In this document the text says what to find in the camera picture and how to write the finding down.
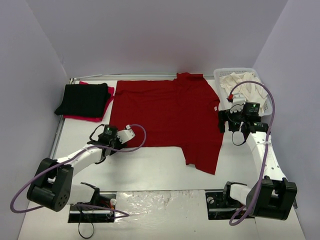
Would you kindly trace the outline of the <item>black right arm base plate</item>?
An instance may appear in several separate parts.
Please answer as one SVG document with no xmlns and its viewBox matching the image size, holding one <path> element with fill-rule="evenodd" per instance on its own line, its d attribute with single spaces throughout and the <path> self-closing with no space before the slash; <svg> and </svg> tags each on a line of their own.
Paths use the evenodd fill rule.
<svg viewBox="0 0 320 240">
<path fill-rule="evenodd" d="M 243 205 L 236 200 L 224 199 L 222 189 L 205 190 L 207 217 L 209 220 L 230 220 Z"/>
</svg>

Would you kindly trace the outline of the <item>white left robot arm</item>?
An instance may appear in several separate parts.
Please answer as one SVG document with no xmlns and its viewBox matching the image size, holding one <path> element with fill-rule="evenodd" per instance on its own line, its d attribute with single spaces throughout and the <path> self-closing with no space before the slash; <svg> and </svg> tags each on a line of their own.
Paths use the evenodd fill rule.
<svg viewBox="0 0 320 240">
<path fill-rule="evenodd" d="M 107 156 L 122 152 L 126 143 L 135 137 L 130 125 L 118 130 L 112 125 L 103 125 L 103 131 L 96 140 L 89 141 L 81 149 L 58 159 L 43 159 L 36 174 L 29 183 L 26 197 L 39 208 L 55 212 L 66 205 L 83 203 L 89 209 L 97 208 L 101 203 L 100 190 L 89 183 L 73 183 L 79 172 L 91 165 L 101 164 Z"/>
</svg>

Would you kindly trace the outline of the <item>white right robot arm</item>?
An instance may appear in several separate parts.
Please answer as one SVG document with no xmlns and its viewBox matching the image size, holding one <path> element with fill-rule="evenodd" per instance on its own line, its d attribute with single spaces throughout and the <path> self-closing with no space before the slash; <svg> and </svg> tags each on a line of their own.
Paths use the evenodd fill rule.
<svg viewBox="0 0 320 240">
<path fill-rule="evenodd" d="M 227 110 L 218 112 L 218 127 L 225 132 L 225 125 L 232 133 L 241 132 L 243 144 L 249 146 L 258 179 L 253 187 L 244 183 L 227 182 L 222 202 L 229 207 L 240 203 L 229 221 L 230 226 L 240 224 L 246 217 L 260 217 L 285 221 L 288 219 L 298 188 L 289 181 L 277 161 L 271 138 L 271 124 L 261 121 L 260 104 L 232 101 Z"/>
</svg>

